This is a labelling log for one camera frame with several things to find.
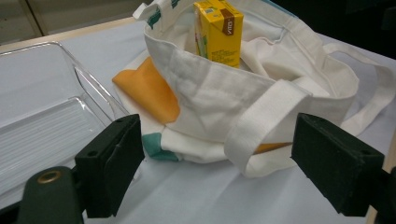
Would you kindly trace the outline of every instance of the bag handle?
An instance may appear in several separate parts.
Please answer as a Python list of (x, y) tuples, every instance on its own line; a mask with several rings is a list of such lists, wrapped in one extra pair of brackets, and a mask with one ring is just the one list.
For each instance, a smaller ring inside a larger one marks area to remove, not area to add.
[(224, 153), (242, 174), (247, 177), (262, 176), (260, 169), (256, 171), (248, 163), (250, 157), (291, 111), (308, 103), (305, 99), (309, 94), (291, 82), (279, 80), (239, 118), (227, 134)]
[(178, 16), (195, 0), (154, 0), (148, 6), (141, 4), (133, 16), (138, 21), (146, 20), (151, 29), (164, 32), (175, 24)]
[(373, 97), (359, 112), (341, 124), (341, 128), (345, 131), (353, 135), (359, 135), (373, 122), (379, 112), (393, 100), (396, 94), (396, 76), (388, 67), (373, 61), (349, 45), (330, 43), (323, 48), (327, 54), (336, 51), (343, 52), (361, 63), (375, 67), (377, 84)]

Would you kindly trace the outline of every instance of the plastic container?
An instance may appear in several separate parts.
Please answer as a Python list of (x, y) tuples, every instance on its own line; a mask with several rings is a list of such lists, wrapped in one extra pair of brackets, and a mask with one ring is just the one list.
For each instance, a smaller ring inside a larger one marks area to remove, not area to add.
[(75, 155), (122, 106), (60, 44), (0, 54), (0, 209), (21, 199), (25, 181)]

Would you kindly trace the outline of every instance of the juice box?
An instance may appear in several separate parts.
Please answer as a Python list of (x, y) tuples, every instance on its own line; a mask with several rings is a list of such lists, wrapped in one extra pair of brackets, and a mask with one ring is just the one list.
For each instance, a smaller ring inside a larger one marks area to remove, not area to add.
[(194, 3), (197, 54), (239, 67), (244, 15), (224, 0)]

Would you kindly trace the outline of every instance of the table surface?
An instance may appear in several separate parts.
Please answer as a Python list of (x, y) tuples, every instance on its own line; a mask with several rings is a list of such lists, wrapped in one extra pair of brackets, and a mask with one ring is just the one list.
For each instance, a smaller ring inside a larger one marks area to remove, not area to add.
[[(60, 41), (116, 98), (113, 78), (146, 49), (143, 22), (133, 18), (58, 35), (0, 46), (0, 52), (46, 41)], [(325, 43), (338, 42), (320, 36)], [(396, 74), (396, 61), (361, 49)], [(374, 68), (335, 54), (361, 80), (357, 102), (373, 90)], [(396, 127), (396, 100), (359, 136), (387, 154)], [(247, 179), (228, 161), (196, 164), (146, 158), (141, 176), (128, 189), (117, 217), (86, 223), (365, 223), (364, 217), (338, 215), (299, 167)]]

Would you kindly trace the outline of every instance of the white canvas bag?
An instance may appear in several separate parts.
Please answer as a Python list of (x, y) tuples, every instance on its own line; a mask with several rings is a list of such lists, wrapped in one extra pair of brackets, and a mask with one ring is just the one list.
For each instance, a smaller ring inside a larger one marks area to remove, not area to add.
[[(357, 135), (395, 95), (395, 76), (387, 67), (352, 47), (323, 46), (305, 23), (270, 1), (229, 0), (245, 15), (242, 65), (236, 69), (210, 62), (195, 54), (193, 2), (158, 0), (134, 13), (148, 21), (148, 54), (180, 107), (177, 120), (165, 126), (143, 116), (142, 132), (161, 133), (161, 150), (179, 159), (228, 159), (245, 176), (268, 175), (294, 165), (290, 146), (257, 155), (254, 151), (260, 144), (292, 142), (299, 112)], [(373, 99), (347, 120), (359, 80), (349, 66), (330, 56), (335, 51), (374, 65), (378, 80)], [(145, 114), (123, 99), (131, 113)]]

